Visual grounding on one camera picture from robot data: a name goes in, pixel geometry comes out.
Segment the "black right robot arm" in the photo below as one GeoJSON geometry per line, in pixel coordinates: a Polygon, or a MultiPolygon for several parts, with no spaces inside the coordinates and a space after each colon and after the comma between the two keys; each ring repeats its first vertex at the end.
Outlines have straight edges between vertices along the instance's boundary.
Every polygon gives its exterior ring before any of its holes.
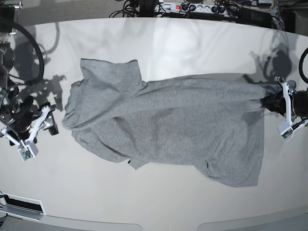
{"type": "Polygon", "coordinates": [[[31,55],[31,61],[22,64],[15,61],[19,49],[12,49],[7,41],[0,42],[0,120],[8,127],[8,135],[17,141],[25,141],[30,137],[34,130],[31,124],[41,118],[42,109],[45,107],[48,107],[50,111],[42,122],[41,129],[48,130],[51,135],[59,133],[52,114],[56,105],[51,105],[47,100],[41,101],[39,108],[33,105],[34,101],[39,100],[39,96],[47,96],[52,80],[43,78],[44,58],[39,44],[23,26],[14,21],[15,11],[21,8],[22,3],[7,4],[3,0],[0,2],[1,33],[9,35],[13,30],[20,32],[28,39],[30,47],[35,51],[31,55]],[[29,73],[26,77],[18,76],[19,82],[13,82],[14,76],[10,74],[10,71],[13,68],[17,71],[31,71],[35,59],[38,60],[38,76],[32,78],[32,74],[29,73]]]}

